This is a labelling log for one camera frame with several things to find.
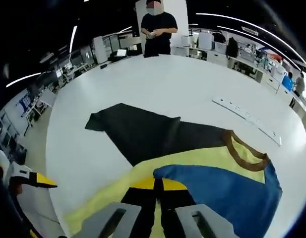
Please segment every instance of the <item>ceiling light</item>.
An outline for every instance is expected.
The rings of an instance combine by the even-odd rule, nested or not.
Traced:
[[[125,28],[124,30],[120,31],[119,33],[123,32],[123,31],[127,31],[128,29],[131,29],[131,28],[132,28],[131,26],[130,26],[130,27],[127,27],[127,28]]]
[[[270,34],[271,36],[273,36],[274,38],[276,38],[277,40],[279,40],[280,42],[282,42],[285,46],[287,46],[288,48],[290,48],[305,64],[306,64],[306,61],[303,59],[303,57],[298,54],[293,47],[291,47],[289,44],[287,44],[285,41],[283,41],[281,38],[279,38],[278,36],[274,35],[273,33],[265,30],[264,28],[260,27],[260,26],[257,26],[253,23],[250,23],[250,22],[247,22],[247,21],[244,21],[244,20],[241,20],[241,19],[238,19],[238,18],[235,18],[235,17],[231,17],[231,16],[225,16],[225,15],[219,15],[219,14],[212,14],[212,13],[196,13],[196,15],[206,15],[206,16],[219,16],[219,17],[224,17],[224,18],[228,18],[228,19],[232,19],[232,20],[236,20],[236,21],[240,21],[240,22],[243,22],[243,23],[246,23],[246,24],[249,24],[251,26],[254,26],[254,27],[257,27],[258,29]]]
[[[9,83],[8,85],[6,85],[6,88],[8,88],[9,86],[11,86],[11,85],[13,85],[14,83],[17,83],[17,82],[19,82],[19,81],[21,81],[21,80],[23,80],[23,79],[30,78],[30,77],[33,77],[33,76],[36,76],[36,75],[39,75],[39,74],[41,74],[41,73],[34,73],[34,74],[32,74],[32,75],[28,75],[28,76],[22,77],[22,78],[20,78],[20,79],[18,79],[18,80],[15,80],[15,81]]]
[[[71,41],[70,41],[69,54],[71,54],[71,52],[72,52],[72,44],[73,44],[73,39],[74,39],[74,35],[75,35],[76,30],[77,30],[77,26],[75,26],[73,28],[73,32],[72,32],[72,36],[71,36]]]
[[[274,46],[270,45],[269,43],[267,43],[267,42],[265,42],[265,41],[263,41],[263,40],[261,40],[261,39],[255,37],[255,36],[252,36],[252,35],[250,35],[250,34],[248,34],[248,33],[242,32],[242,31],[238,31],[238,30],[231,29],[231,28],[228,28],[228,27],[223,27],[223,26],[217,26],[217,27],[222,28],[222,29],[226,29],[226,30],[230,30],[230,31],[239,32],[239,33],[241,33],[241,34],[250,36],[250,37],[252,37],[252,38],[254,38],[254,39],[256,39],[256,40],[258,40],[258,41],[260,41],[260,42],[262,42],[262,43],[264,43],[264,44],[266,44],[266,45],[268,45],[269,47],[273,48],[274,50],[276,50],[277,52],[279,52],[281,55],[283,55],[283,56],[284,56],[286,59],[288,59],[296,68],[298,68],[299,71],[301,71],[301,69],[297,66],[297,64],[295,64],[289,57],[287,57],[284,53],[282,53],[281,51],[279,51],[278,49],[276,49]]]

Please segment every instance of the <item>white cabinet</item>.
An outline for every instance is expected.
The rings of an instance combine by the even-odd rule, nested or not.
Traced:
[[[268,85],[268,86],[274,88],[275,90],[278,90],[278,88],[280,86],[280,83],[276,79],[267,75],[266,73],[264,73],[263,76],[262,76],[261,84],[264,85],[264,86]]]
[[[208,51],[207,53],[207,61],[222,65],[224,67],[228,66],[227,56],[218,52]]]
[[[277,90],[275,88],[272,88],[270,85],[268,84],[262,84],[262,86],[264,86],[264,88],[268,91],[270,91],[273,94],[276,94]]]
[[[290,104],[293,96],[290,91],[288,91],[283,85],[280,86],[276,93],[276,97],[280,97],[286,104]]]

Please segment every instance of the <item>office desk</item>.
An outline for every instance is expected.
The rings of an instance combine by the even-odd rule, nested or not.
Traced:
[[[213,103],[214,96],[232,100],[259,117],[282,137],[282,146]],[[47,132],[46,169],[58,184],[50,194],[65,230],[64,214],[84,205],[132,168],[105,133],[84,129],[91,113],[118,103],[233,129],[250,146],[269,155],[283,190],[266,237],[282,237],[295,222],[306,202],[306,132],[295,112],[237,71],[203,60],[161,55],[96,67],[59,91]]]
[[[182,47],[182,48],[189,48],[192,50],[198,50],[198,51],[204,51],[204,52],[210,52],[210,53],[215,53],[219,56],[225,56],[223,53],[216,52],[214,50],[205,50],[201,48],[195,48],[195,47]],[[255,81],[260,83],[262,86],[264,86],[267,90],[269,90],[271,93],[273,93],[276,97],[280,98],[281,100],[284,101],[285,104],[289,106],[292,98],[294,98],[297,101],[297,105],[294,107],[295,112],[299,115],[299,117],[302,119],[302,122],[304,124],[304,127],[306,128],[306,105],[301,101],[299,97],[293,92],[293,91],[288,91],[283,85],[282,82],[274,78],[270,72],[267,70],[263,69],[262,67],[258,67],[256,63],[248,61],[240,56],[234,58],[231,57],[231,59],[239,61],[241,63],[244,63],[253,69],[259,71],[261,75],[256,75]]]
[[[26,120],[27,120],[28,125],[29,125],[30,127],[32,127],[31,121],[30,121],[30,119],[29,119],[30,113],[31,113],[32,111],[35,110],[35,111],[39,114],[39,116],[42,115],[41,112],[39,112],[39,111],[37,110],[37,108],[36,108],[37,103],[39,102],[39,99],[40,99],[40,95],[39,95],[39,97],[37,97],[37,98],[34,99],[34,102],[31,104],[31,106],[30,106],[29,108],[27,108],[27,111],[24,113],[24,115],[22,115],[22,117],[23,117],[23,116],[26,117]]]
[[[67,76],[71,76],[71,79],[73,80],[73,78],[74,78],[74,73],[75,72],[77,72],[77,71],[79,71],[79,70],[81,70],[81,69],[84,69],[85,71],[87,71],[87,69],[86,69],[86,66],[87,66],[88,64],[86,64],[86,63],[83,63],[81,66],[79,66],[78,68],[73,68],[73,70],[72,71],[70,71],[69,73],[67,73]]]

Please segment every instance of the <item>black trousers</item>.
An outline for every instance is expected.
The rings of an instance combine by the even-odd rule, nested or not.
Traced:
[[[153,189],[130,187],[121,200],[122,203],[141,207],[130,238],[150,238],[154,225],[156,201],[161,206],[161,225],[165,238],[185,238],[184,229],[175,209],[196,205],[196,203],[187,189],[164,189],[161,179],[155,179]]]
[[[299,94],[296,90],[294,91],[294,93],[297,95],[297,97],[300,96],[300,94]],[[290,103],[290,107],[293,108],[294,105],[295,105],[295,99],[293,98],[292,101],[291,101],[291,103]]]
[[[150,42],[150,40],[147,40],[145,44],[145,55],[147,56],[155,56],[158,54],[162,55],[170,55],[171,54],[171,43],[165,42],[165,43],[155,43]]]

